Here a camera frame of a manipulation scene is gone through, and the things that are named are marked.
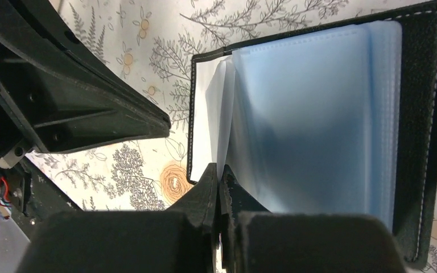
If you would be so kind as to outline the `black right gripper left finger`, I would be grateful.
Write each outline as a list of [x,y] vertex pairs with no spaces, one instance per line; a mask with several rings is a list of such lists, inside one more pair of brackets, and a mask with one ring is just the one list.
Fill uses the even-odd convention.
[[215,272],[217,166],[161,211],[60,212],[41,223],[18,272]]

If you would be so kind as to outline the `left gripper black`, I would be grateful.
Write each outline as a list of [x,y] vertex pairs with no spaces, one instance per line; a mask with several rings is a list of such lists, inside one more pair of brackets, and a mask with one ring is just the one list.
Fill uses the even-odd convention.
[[48,1],[0,1],[0,207],[26,235],[79,206],[27,154],[164,138],[169,116],[110,71]]

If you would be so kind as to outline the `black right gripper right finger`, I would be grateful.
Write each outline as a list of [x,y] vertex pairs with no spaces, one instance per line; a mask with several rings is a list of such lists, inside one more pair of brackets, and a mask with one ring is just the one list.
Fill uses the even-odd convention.
[[272,213],[228,166],[219,196],[226,272],[405,272],[390,232],[371,216]]

